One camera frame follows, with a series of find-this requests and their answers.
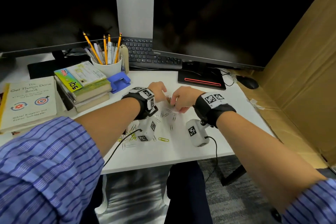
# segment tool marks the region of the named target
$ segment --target yellow book spine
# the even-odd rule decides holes
[[[5,86],[5,92],[3,93],[2,96],[2,101],[1,101],[1,105],[0,105],[0,129],[1,129],[1,118],[2,118],[2,114],[5,111],[5,105],[6,105],[6,100],[7,100],[7,95],[9,92],[9,83],[6,84]]]

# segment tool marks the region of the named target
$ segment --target black wristband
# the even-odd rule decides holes
[[[203,99],[201,94],[197,99],[196,99],[196,103],[195,105],[193,105],[195,112],[197,114],[197,116],[205,121],[206,123],[208,123],[211,126],[214,126],[217,128],[216,126],[216,122],[219,118],[219,116],[226,112],[226,111],[233,111],[236,112],[236,110],[230,106],[229,104],[221,104],[215,108],[211,108],[208,103]]]
[[[124,98],[135,98],[140,104],[140,112],[134,120],[143,120],[147,117],[147,114],[145,113],[145,106],[147,101],[142,96],[140,96],[138,93],[128,93],[122,97],[122,99]]]

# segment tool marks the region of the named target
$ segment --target person's left hand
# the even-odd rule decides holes
[[[149,84],[148,88],[154,93],[155,102],[159,103],[166,100],[167,97],[163,92],[167,92],[167,89],[163,82],[152,82]]]

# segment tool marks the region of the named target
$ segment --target striped shirt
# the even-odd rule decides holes
[[[82,125],[59,117],[0,147],[0,223],[79,223],[104,160]],[[336,182],[321,181],[283,223],[336,223]]]

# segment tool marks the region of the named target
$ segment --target forearm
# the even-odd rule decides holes
[[[75,120],[83,125],[104,157],[139,112],[139,102],[125,98]]]
[[[252,180],[281,213],[303,190],[326,179],[298,154],[235,112],[224,112],[216,125]]]

